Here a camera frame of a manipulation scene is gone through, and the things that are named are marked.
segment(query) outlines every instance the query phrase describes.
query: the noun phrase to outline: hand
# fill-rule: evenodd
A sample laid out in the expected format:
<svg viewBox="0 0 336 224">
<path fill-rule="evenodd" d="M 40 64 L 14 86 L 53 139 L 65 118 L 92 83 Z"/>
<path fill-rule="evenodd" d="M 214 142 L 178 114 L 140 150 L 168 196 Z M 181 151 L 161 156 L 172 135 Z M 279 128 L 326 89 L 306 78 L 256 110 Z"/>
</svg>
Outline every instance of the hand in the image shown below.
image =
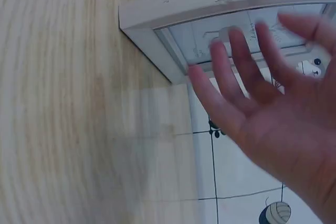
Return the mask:
<svg viewBox="0 0 336 224">
<path fill-rule="evenodd" d="M 210 118 L 257 165 L 294 190 L 325 223 L 336 222 L 336 30 L 315 16 L 279 14 L 293 33 L 332 56 L 323 79 L 288 67 L 264 23 L 259 46 L 285 94 L 264 80 L 243 33 L 229 32 L 234 63 L 251 98 L 243 95 L 222 42 L 211 45 L 219 93 L 200 66 L 189 68 L 194 90 Z"/>
</svg>

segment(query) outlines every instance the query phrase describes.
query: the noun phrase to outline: white picture frame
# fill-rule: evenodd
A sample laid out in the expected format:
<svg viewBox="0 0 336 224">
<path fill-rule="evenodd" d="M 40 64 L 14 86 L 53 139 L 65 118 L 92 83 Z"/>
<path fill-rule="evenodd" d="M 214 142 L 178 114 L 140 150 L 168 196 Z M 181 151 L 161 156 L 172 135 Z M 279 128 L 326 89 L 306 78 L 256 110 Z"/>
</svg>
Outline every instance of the white picture frame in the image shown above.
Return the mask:
<svg viewBox="0 0 336 224">
<path fill-rule="evenodd" d="M 187 80 L 187 61 L 165 27 L 242 10 L 298 4 L 327 4 L 323 14 L 333 18 L 335 3 L 336 0 L 133 0 L 120 6 L 119 19 L 121 30 L 173 84 L 178 84 Z M 323 53 L 318 46 L 309 43 L 284 48 L 281 52 L 293 64 Z M 253 57 L 259 67 L 266 67 L 261 53 Z M 213 76 L 210 62 L 201 66 Z"/>
</svg>

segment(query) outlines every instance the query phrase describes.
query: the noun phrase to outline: finger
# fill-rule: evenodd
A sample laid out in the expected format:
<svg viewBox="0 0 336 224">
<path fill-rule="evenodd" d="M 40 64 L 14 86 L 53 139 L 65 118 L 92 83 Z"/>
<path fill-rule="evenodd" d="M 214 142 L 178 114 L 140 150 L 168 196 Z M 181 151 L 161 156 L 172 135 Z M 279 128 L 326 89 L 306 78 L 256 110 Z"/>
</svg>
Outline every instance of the finger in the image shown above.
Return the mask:
<svg viewBox="0 0 336 224">
<path fill-rule="evenodd" d="M 301 74 L 287 66 L 279 48 L 273 40 L 273 35 L 264 22 L 256 24 L 256 32 L 260 50 L 272 76 L 284 87 L 291 86 L 295 80 L 301 77 Z"/>
<path fill-rule="evenodd" d="M 218 40 L 210 46 L 213 72 L 222 96 L 246 115 L 258 108 L 254 100 L 244 96 L 228 59 L 224 44 Z"/>
<path fill-rule="evenodd" d="M 245 116 L 221 96 L 200 66 L 189 67 L 188 75 L 210 118 L 230 137 L 238 136 Z"/>
<path fill-rule="evenodd" d="M 319 16 L 279 13 L 279 21 L 291 32 L 309 41 L 316 41 L 332 56 L 336 55 L 336 29 Z"/>
<path fill-rule="evenodd" d="M 233 61 L 250 95 L 261 104 L 270 103 L 281 95 L 271 83 L 264 80 L 256 62 L 252 59 L 244 34 L 238 29 L 232 29 L 229 38 Z"/>
</svg>

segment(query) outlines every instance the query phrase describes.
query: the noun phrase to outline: cartoon illustration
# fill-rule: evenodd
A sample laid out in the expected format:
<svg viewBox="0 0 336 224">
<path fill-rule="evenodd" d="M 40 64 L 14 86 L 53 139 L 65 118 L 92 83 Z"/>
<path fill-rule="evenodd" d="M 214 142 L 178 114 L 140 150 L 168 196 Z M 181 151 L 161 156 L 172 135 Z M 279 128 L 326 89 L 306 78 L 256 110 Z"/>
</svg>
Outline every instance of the cartoon illustration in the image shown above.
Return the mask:
<svg viewBox="0 0 336 224">
<path fill-rule="evenodd" d="M 259 216 L 259 224 L 286 224 L 291 216 L 291 208 L 285 202 L 268 205 Z"/>
</svg>

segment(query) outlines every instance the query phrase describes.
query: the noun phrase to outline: wooden table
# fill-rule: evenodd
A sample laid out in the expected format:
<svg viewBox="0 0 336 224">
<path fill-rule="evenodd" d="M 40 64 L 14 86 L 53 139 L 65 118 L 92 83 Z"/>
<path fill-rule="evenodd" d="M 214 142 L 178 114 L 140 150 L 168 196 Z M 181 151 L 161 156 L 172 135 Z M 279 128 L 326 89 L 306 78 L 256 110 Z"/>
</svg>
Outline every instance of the wooden table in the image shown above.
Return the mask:
<svg viewBox="0 0 336 224">
<path fill-rule="evenodd" d="M 119 31 L 123 1 L 0 0 L 1 224 L 197 223 L 186 86 Z"/>
</svg>

